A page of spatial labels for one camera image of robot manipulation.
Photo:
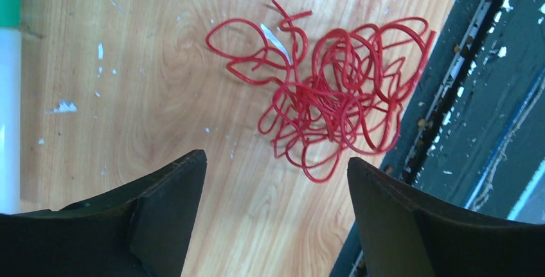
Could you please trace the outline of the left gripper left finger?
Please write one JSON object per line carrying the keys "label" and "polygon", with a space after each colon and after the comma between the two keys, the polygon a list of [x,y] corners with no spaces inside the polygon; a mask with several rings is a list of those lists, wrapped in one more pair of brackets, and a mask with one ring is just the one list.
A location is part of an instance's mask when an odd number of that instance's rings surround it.
{"label": "left gripper left finger", "polygon": [[61,210],[1,215],[1,275],[180,276],[206,169],[192,150]]}

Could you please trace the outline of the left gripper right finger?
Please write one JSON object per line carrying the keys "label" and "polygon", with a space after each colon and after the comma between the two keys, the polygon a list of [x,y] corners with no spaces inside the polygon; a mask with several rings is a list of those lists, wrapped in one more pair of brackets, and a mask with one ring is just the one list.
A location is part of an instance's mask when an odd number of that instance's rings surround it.
{"label": "left gripper right finger", "polygon": [[466,210],[361,158],[347,178],[370,276],[543,276],[544,226]]}

